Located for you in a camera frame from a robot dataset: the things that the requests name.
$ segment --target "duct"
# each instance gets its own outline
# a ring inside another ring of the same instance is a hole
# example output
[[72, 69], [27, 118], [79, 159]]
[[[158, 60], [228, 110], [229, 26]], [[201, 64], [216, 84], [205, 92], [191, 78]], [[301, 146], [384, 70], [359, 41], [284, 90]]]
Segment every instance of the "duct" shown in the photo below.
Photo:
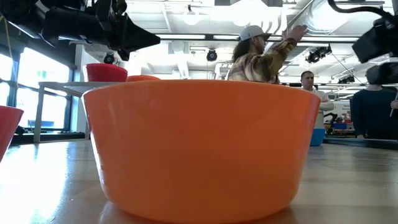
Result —
[[190, 78], [188, 69], [188, 58], [187, 55], [184, 54], [184, 42], [182, 42], [181, 40], [175, 40], [172, 42], [171, 47], [175, 56], [177, 57], [177, 67], [180, 72], [181, 78]]
[[353, 14], [343, 14], [334, 11], [327, 0], [313, 0], [299, 13], [300, 16], [293, 18], [294, 22], [288, 25], [291, 30], [297, 25], [307, 25], [310, 35], [331, 34], [337, 28], [345, 24]]

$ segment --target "person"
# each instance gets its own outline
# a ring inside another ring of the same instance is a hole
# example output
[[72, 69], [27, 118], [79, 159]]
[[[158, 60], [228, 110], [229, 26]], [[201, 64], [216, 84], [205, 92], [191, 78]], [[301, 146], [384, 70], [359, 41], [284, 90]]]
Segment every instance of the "person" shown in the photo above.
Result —
[[354, 94], [351, 117], [357, 138], [398, 139], [398, 118], [390, 117], [397, 106], [396, 94], [381, 85], [369, 85]]
[[248, 26], [239, 34], [239, 43], [233, 52], [233, 66], [228, 80], [278, 83], [277, 75], [288, 54], [307, 33], [307, 26], [296, 26], [283, 31], [283, 41], [269, 54], [264, 53], [265, 41], [271, 36], [259, 26]]
[[319, 90], [316, 90], [313, 87], [313, 78], [314, 75], [311, 71], [305, 71], [301, 74], [301, 84], [304, 90], [310, 91], [313, 94], [317, 95], [319, 99], [321, 99], [321, 105], [319, 106], [317, 120], [315, 121], [315, 128], [324, 128], [323, 121], [325, 119], [323, 112], [331, 111], [335, 109], [335, 105], [332, 101], [329, 100], [329, 96]]

